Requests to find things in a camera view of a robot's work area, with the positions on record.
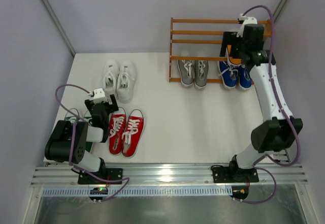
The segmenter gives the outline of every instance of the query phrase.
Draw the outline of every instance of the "cable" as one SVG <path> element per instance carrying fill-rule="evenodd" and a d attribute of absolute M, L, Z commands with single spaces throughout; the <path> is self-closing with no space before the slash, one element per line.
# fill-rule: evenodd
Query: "cable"
<path fill-rule="evenodd" d="M 267 201 L 269 201 L 270 199 L 272 199 L 274 196 L 275 196 L 275 192 L 276 192 L 276 180 L 275 180 L 275 177 L 272 175 L 271 172 L 269 172 L 268 170 L 264 169 L 264 168 L 261 168 L 261 167 L 255 167 L 255 169 L 257 170 L 262 170 L 262 171 L 265 171 L 267 172 L 271 178 L 273 179 L 273 182 L 274 182 L 274 190 L 273 190 L 273 193 L 271 194 L 271 196 L 269 196 L 267 199 L 265 200 L 261 200 L 261 201 L 249 201 L 249 200 L 240 200 L 240 199 L 237 199 L 237 198 L 233 198 L 233 200 L 237 200 L 239 202 L 243 202 L 243 203 L 246 203 L 246 204 L 253 204 L 253 205 L 256 205 L 256 204 L 262 204 L 262 203 L 265 203 Z"/>
<path fill-rule="evenodd" d="M 298 159 L 300 157 L 300 154 L 301 154 L 300 141 L 299 141 L 298 134 L 297 134 L 296 129 L 295 129 L 293 123 L 291 122 L 289 116 L 287 115 L 287 113 L 283 109 L 283 105 L 281 104 L 281 100 L 280 100 L 278 91 L 276 90 L 276 86 L 275 86 L 275 82 L 274 82 L 274 78 L 273 78 L 273 74 L 272 74 L 272 55 L 273 55 L 273 48 L 274 48 L 274 20 L 273 20 L 272 12 L 271 12 L 271 10 L 267 6 L 258 5 L 258 6 L 254 6 L 254 7 L 250 8 L 250 9 L 248 9 L 246 12 L 244 12 L 243 16 L 245 16 L 248 12 L 250 12 L 251 10 L 256 9 L 256 8 L 263 8 L 263 9 L 265 9 L 268 12 L 269 16 L 270 16 L 270 21 L 271 21 L 271 26 L 272 26 L 271 27 L 271 32 L 272 33 L 271 33 L 271 44 L 270 44 L 270 54 L 269 54 L 269 76 L 270 76 L 272 90 L 273 90 L 273 93 L 274 93 L 276 102 L 277 102 L 278 106 L 280 107 L 280 110 L 281 110 L 283 116 L 285 117 L 286 121 L 288 122 L 288 124 L 289 124 L 289 126 L 290 126 L 290 128 L 292 130 L 292 133 L 294 134 L 294 137 L 295 137 L 295 140 L 296 140 L 296 145 L 297 145 L 297 154 L 296 154 L 295 159 L 292 162 L 290 162 L 289 164 L 282 164 L 280 162 L 277 162 L 275 159 L 273 159 L 268 154 L 265 154 L 262 157 L 260 157 L 259 159 L 257 159 L 253 163 L 254 168 L 255 169 L 258 169 L 258 170 L 265 171 L 265 172 L 267 172 L 271 176 L 271 178 L 273 179 L 273 182 L 274 182 L 274 190 L 273 190 L 273 193 L 271 194 L 271 196 L 269 196 L 267 199 L 262 200 L 262 201 L 247 201 L 247 200 L 239 200 L 239 199 L 234 198 L 237 201 L 244 202 L 244 203 L 247 203 L 247 204 L 261 204 L 261 203 L 265 203 L 265 202 L 269 201 L 270 199 L 272 199 L 275 196 L 276 186 L 277 186 L 275 177 L 268 170 L 266 170 L 264 168 L 261 168 L 261 167 L 256 167 L 255 165 L 258 162 L 260 162 L 261 160 L 263 160 L 265 157 L 268 157 L 272 162 L 274 162 L 275 164 L 277 164 L 279 166 L 282 166 L 282 167 L 290 167 L 290 166 L 294 165 L 295 163 L 297 163 L 297 161 L 298 161 Z"/>
<path fill-rule="evenodd" d="M 57 92 L 59 91 L 60 88 L 63 88 L 63 87 L 66 87 L 66 86 L 71 86 L 71 87 L 79 88 L 79 89 L 85 91 L 86 93 L 89 93 L 89 91 L 86 90 L 86 89 L 84 89 L 84 88 L 82 88 L 82 87 L 80 87 L 80 86 L 78 86 L 78 85 L 74 85 L 74 84 L 63 84 L 63 85 L 60 85 L 60 86 L 55 90 L 55 99 L 56 99 L 56 101 L 60 104 L 60 106 L 61 106 L 63 109 L 65 109 L 67 112 L 70 112 L 72 115 L 78 117 L 80 120 L 82 120 L 82 121 L 84 121 L 84 122 L 87 122 L 85 119 L 83 119 L 82 117 L 80 117 L 80 116 L 78 116 L 77 114 L 73 113 L 72 111 L 70 111 L 67 107 L 65 107 L 65 106 L 61 103 L 61 101 L 60 101 L 60 99 L 59 99 L 59 97 L 58 97 L 58 95 L 57 95 Z M 125 178 L 122 178 L 122 179 L 120 179 L 120 180 L 106 180 L 106 179 L 101 179 L 101 178 L 95 176 L 94 174 L 92 174 L 91 172 L 89 172 L 89 171 L 87 171 L 87 170 L 85 170 L 85 169 L 83 169 L 83 168 L 81 168 L 81 167 L 75 166 L 75 165 L 72 163 L 72 155 L 73 155 L 73 148 L 74 148 L 74 145 L 75 145 L 75 137 L 76 137 L 76 126 L 77 126 L 77 123 L 78 123 L 78 122 L 75 121 L 75 122 L 73 123 L 73 127 L 72 127 L 71 147 L 70 147 L 70 154 L 69 154 L 69 166 L 72 166 L 73 168 L 75 168 L 75 169 L 77 169 L 77 170 L 79 170 L 79 171 L 85 172 L 85 173 L 87 173 L 88 175 L 92 176 L 93 178 L 95 178 L 95 179 L 97 179 L 97 180 L 99 180 L 99 181 L 102 181 L 102 182 L 107 182 L 107 183 L 116 183 L 116 182 L 122 182 L 122 181 L 125 181 L 125 180 L 126 180 L 125 184 L 124 184 L 124 185 L 123 185 L 123 186 L 122 186 L 118 191 L 116 191 L 116 192 L 115 192 L 114 194 L 112 194 L 111 196 L 109 196 L 109 197 L 107 197 L 107 198 L 101 200 L 101 202 L 105 202 L 105 201 L 111 200 L 112 198 L 114 198 L 116 195 L 118 195 L 118 194 L 119 194 L 119 193 L 120 193 L 120 192 L 125 188 L 125 186 L 126 186 L 126 185 L 128 184 L 128 182 L 130 181 L 130 178 L 129 178 L 129 177 L 125 177 Z M 81 206 L 79 206 L 79 207 L 73 209 L 72 211 L 68 211 L 68 212 L 54 212 L 54 213 L 55 213 L 55 214 L 59 214 L 59 215 L 68 215 L 68 214 L 71 214 L 71 213 L 73 213 L 73 212 L 75 212 L 75 211 L 81 209 L 82 207 L 84 207 L 84 206 L 86 206 L 86 205 L 88 205 L 88 204 L 90 204 L 90 203 L 93 203 L 93 202 L 86 202 L 86 203 L 82 204 Z M 46 210 L 46 212 L 45 212 L 45 214 L 44 214 L 44 216 L 43 216 L 43 218 L 42 218 L 42 220 L 41 220 L 40 223 L 43 223 L 43 222 L 44 222 L 45 217 L 46 217 L 47 213 L 48 213 L 49 211 L 51 211 L 51 208 L 52 208 L 52 205 L 50 205 L 50 206 L 48 207 L 48 209 Z"/>
<path fill-rule="evenodd" d="M 60 85 L 56 91 L 55 91 L 55 98 L 56 98 L 56 101 L 60 104 L 60 106 L 62 106 L 63 109 L 65 109 L 66 111 L 70 112 L 71 114 L 73 114 L 74 116 L 78 117 L 79 119 L 81 119 L 82 121 L 84 122 L 87 122 L 86 120 L 84 120 L 83 118 L 81 118 L 80 116 L 78 116 L 77 114 L 74 114 L 73 112 L 71 112 L 68 108 L 66 108 L 60 101 L 60 99 L 58 98 L 58 95 L 57 95 L 57 92 L 59 91 L 60 88 L 62 87 L 66 87 L 66 86 L 71 86 L 71 87 L 75 87 L 75 88 L 79 88 L 83 91 L 85 91 L 86 93 L 89 93 L 88 90 L 78 86 L 78 85 L 74 85 L 74 84 L 63 84 L 63 85 Z M 75 137 L 76 137 L 76 126 L 77 126 L 77 121 L 75 121 L 73 123 L 73 127 L 72 127 L 72 137 L 71 137 L 71 146 L 70 146 L 70 154 L 69 154 L 69 166 L 72 166 L 74 167 L 75 169 L 79 170 L 79 171 L 82 171 L 82 172 L 85 172 L 87 173 L 88 175 L 92 176 L 93 178 L 99 180 L 99 181 L 102 181 L 102 182 L 107 182 L 107 183 L 116 183 L 116 182 L 122 182 L 122 181 L 125 181 L 126 180 L 126 183 L 116 192 L 114 193 L 113 195 L 105 198 L 102 200 L 103 201 L 107 201 L 107 200 L 110 200 L 112 198 L 114 198 L 119 192 L 121 192 L 125 186 L 128 184 L 130 178 L 128 177 L 125 177 L 125 178 L 122 178 L 120 180 L 106 180 L 106 179 L 101 179 L 99 177 L 97 177 L 96 175 L 94 175 L 93 173 L 79 167 L 79 166 L 75 166 L 73 163 L 72 163 L 72 155 L 73 155 L 73 149 L 74 149 L 74 145 L 75 145 Z"/>
<path fill-rule="evenodd" d="M 284 111 L 283 109 L 283 105 L 281 104 L 281 100 L 280 100 L 280 97 L 279 97 L 279 94 L 276 90 L 276 86 L 275 86 L 275 83 L 274 83 L 274 78 L 273 78 L 273 75 L 272 75 L 272 54 L 273 54 L 273 48 L 274 48 L 274 20 L 273 20 L 273 15 L 272 15 L 272 12 L 271 10 L 267 7 L 267 6 L 264 6 L 264 5 L 258 5 L 258 6 L 255 6 L 255 7 L 252 7 L 252 8 L 249 8 L 243 15 L 245 16 L 248 12 L 250 12 L 251 10 L 253 9 L 256 9 L 256 8 L 264 8 L 265 10 L 267 10 L 269 16 L 270 16 L 270 20 L 271 20 L 271 26 L 272 26 L 272 33 L 271 33 L 271 44 L 270 44 L 270 55 L 269 55 L 269 76 L 270 76 L 270 81 L 271 81 L 271 85 L 272 85 L 272 90 L 273 90 L 273 93 L 274 93 L 274 96 L 275 96 L 275 99 L 276 99 L 276 102 L 278 104 L 278 106 L 280 107 L 280 110 L 283 114 L 283 116 L 285 117 L 286 121 L 288 122 L 291 130 L 292 130 L 292 133 L 294 134 L 294 137 L 295 137 L 295 140 L 296 140 L 296 145 L 297 145 L 297 154 L 296 154 L 296 157 L 295 159 L 290 162 L 289 164 L 282 164 L 282 163 L 279 163 L 277 162 L 276 160 L 274 160 L 270 155 L 266 154 L 266 156 L 272 161 L 274 162 L 275 164 L 279 165 L 279 166 L 282 166 L 282 167 L 290 167 L 292 165 L 294 165 L 295 163 L 297 163 L 299 157 L 300 157 L 300 153 L 301 153 L 301 149 L 300 149 L 300 141 L 299 141 L 299 137 L 298 137 L 298 134 L 296 132 L 296 129 L 293 125 L 293 123 L 291 122 L 289 116 L 286 114 L 286 112 Z"/>
<path fill-rule="evenodd" d="M 63 109 L 65 109 L 66 111 L 68 111 L 69 113 L 71 113 L 72 115 L 74 115 L 74 116 L 76 116 L 77 118 L 79 118 L 80 120 L 82 120 L 82 121 L 84 121 L 84 122 L 87 122 L 85 119 L 83 119 L 83 118 L 80 117 L 79 115 L 73 113 L 72 111 L 70 111 L 67 107 L 65 107 L 65 106 L 61 103 L 61 101 L 60 101 L 60 99 L 59 99 L 59 97 L 58 97 L 58 95 L 57 95 L 57 92 L 59 91 L 59 89 L 61 89 L 61 88 L 63 88 L 63 87 L 67 87 L 67 86 L 75 87 L 75 88 L 79 88 L 79 89 L 85 91 L 86 93 L 90 93 L 90 92 L 89 92 L 87 89 L 82 88 L 82 87 L 80 87 L 80 86 L 78 86 L 78 85 L 74 85 L 74 84 L 62 84 L 62 85 L 60 85 L 58 88 L 56 88 L 56 90 L 55 90 L 55 99 L 56 99 L 56 101 L 59 103 L 59 105 L 60 105 Z"/>

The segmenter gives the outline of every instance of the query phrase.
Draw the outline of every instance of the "white table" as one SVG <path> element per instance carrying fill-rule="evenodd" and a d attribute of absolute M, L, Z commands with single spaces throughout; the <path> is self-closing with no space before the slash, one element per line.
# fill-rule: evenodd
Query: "white table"
<path fill-rule="evenodd" d="M 127 113 L 140 109 L 146 127 L 131 158 L 110 154 L 108 143 L 94 144 L 91 153 L 107 163 L 228 163 L 250 144 L 252 129 L 262 122 L 254 88 L 226 90 L 221 84 L 208 84 L 197 90 L 169 83 L 169 53 L 77 54 L 67 83 L 88 90 L 101 87 L 102 68 L 108 59 L 131 60 L 136 65 L 133 100 L 117 102 Z M 175 62 L 172 72 L 178 73 Z M 216 76 L 216 62 L 211 62 L 209 77 Z M 87 97 L 85 92 L 67 87 L 62 103 L 83 114 Z M 65 114 L 60 108 L 55 123 Z"/>

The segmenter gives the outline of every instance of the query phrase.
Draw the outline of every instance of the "gray wall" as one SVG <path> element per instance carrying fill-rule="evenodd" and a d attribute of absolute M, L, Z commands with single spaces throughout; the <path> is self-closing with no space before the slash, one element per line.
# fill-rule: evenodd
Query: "gray wall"
<path fill-rule="evenodd" d="M 0 0 L 0 223 L 17 223 L 72 56 L 39 0 Z"/>
<path fill-rule="evenodd" d="M 169 51 L 171 17 L 236 19 L 256 4 L 274 10 L 279 0 L 49 1 L 75 50 L 88 53 Z"/>
<path fill-rule="evenodd" d="M 301 117 L 302 154 L 308 180 L 325 211 L 325 0 L 290 0 L 276 24 L 278 78 L 295 117 Z"/>

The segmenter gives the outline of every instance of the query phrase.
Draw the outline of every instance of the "mounting plate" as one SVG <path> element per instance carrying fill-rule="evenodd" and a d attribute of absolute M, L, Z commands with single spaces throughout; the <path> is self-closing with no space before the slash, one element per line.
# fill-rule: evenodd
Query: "mounting plate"
<path fill-rule="evenodd" d="M 224 167 L 224 166 L 213 166 L 211 167 L 212 171 L 212 177 L 214 183 L 234 183 L 234 182 L 243 182 L 245 183 L 245 180 L 238 181 L 234 180 L 233 175 L 230 171 L 230 167 Z M 258 174 L 256 169 L 251 169 L 251 172 L 249 175 L 247 175 L 249 179 L 249 182 L 259 182 Z"/>
<path fill-rule="evenodd" d="M 107 180 L 120 180 L 123 178 L 122 168 L 106 168 Z M 88 184 L 107 184 L 106 182 L 98 181 L 87 173 L 79 172 L 78 184 L 88 185 Z M 122 184 L 121 182 L 114 182 L 110 184 Z"/>

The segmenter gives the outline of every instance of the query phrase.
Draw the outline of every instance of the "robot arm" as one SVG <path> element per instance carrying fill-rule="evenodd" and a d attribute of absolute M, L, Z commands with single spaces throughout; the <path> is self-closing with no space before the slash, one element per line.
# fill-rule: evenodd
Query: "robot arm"
<path fill-rule="evenodd" d="M 269 75 L 269 52 L 263 50 L 264 27 L 257 24 L 254 18 L 246 18 L 242 15 L 239 22 L 242 26 L 238 33 L 223 33 L 220 56 L 227 55 L 228 61 L 231 60 L 229 57 L 241 59 L 242 64 L 246 66 L 254 82 L 263 122 L 251 132 L 251 144 L 233 157 L 229 167 L 214 167 L 212 169 L 216 176 L 214 177 L 215 183 L 245 182 L 247 178 L 251 182 L 258 182 L 258 178 L 254 179 L 257 176 L 254 164 L 265 154 L 288 149 L 295 140 L 283 111 L 288 115 L 297 134 L 303 127 L 302 120 L 293 117 L 284 100 L 277 79 L 276 62 L 272 55 L 272 79 L 276 88 L 276 94 L 274 93 Z M 230 53 L 226 52 L 228 45 L 231 45 Z M 282 108 L 278 106 L 276 95 L 279 96 Z"/>
<path fill-rule="evenodd" d="M 84 170 L 95 173 L 100 178 L 106 178 L 106 167 L 103 159 L 85 150 L 86 142 L 106 142 L 109 134 L 109 114 L 117 111 L 118 106 L 114 95 L 110 95 L 112 103 L 108 102 L 103 89 L 95 89 L 89 94 L 90 100 L 85 105 L 91 114 L 91 125 L 88 122 L 78 122 L 75 129 L 75 140 L 71 162 Z M 56 162 L 68 162 L 71 150 L 73 125 L 69 121 L 57 122 L 45 147 L 46 159 Z"/>

